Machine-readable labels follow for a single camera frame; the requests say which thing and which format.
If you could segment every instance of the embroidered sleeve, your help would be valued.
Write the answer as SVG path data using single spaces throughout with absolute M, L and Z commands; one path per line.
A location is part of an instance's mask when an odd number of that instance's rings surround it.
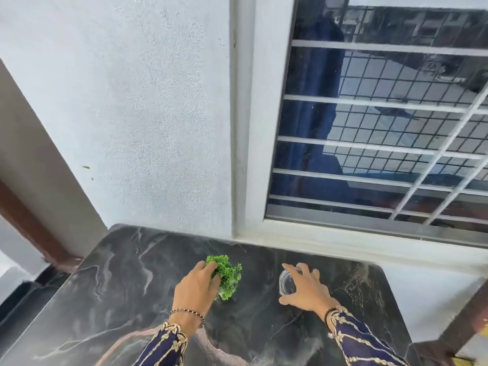
M 164 323 L 133 366 L 183 366 L 188 338 L 180 325 Z
M 329 313 L 327 319 L 347 366 L 408 366 L 387 342 L 375 337 L 365 323 L 344 307 Z

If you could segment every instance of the black marble countertop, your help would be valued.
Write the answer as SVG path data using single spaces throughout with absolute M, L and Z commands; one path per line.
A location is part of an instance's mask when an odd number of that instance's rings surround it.
M 176 284 L 210 254 L 241 263 L 242 280 L 230 300 L 212 305 L 190 341 L 187 366 L 345 365 L 315 314 L 279 304 L 283 262 L 319 269 L 342 305 L 420 364 L 377 265 L 125 225 L 112 227 L 0 364 L 131 365 L 151 337 L 143 331 L 167 319 Z

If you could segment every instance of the window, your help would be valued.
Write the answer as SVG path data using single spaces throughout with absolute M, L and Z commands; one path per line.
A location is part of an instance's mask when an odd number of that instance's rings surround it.
M 364 6 L 349 42 L 347 4 L 257 2 L 246 230 L 402 257 L 486 246 L 484 29 L 425 46 L 401 9 Z

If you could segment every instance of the green herb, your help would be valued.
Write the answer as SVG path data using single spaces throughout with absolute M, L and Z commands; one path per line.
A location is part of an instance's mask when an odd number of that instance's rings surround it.
M 217 297 L 221 297 L 223 301 L 229 299 L 237 288 L 237 283 L 241 279 L 242 265 L 232 266 L 229 262 L 228 256 L 208 256 L 207 264 L 211 261 L 216 261 L 219 266 L 213 272 L 212 277 L 219 274 L 221 283 Z

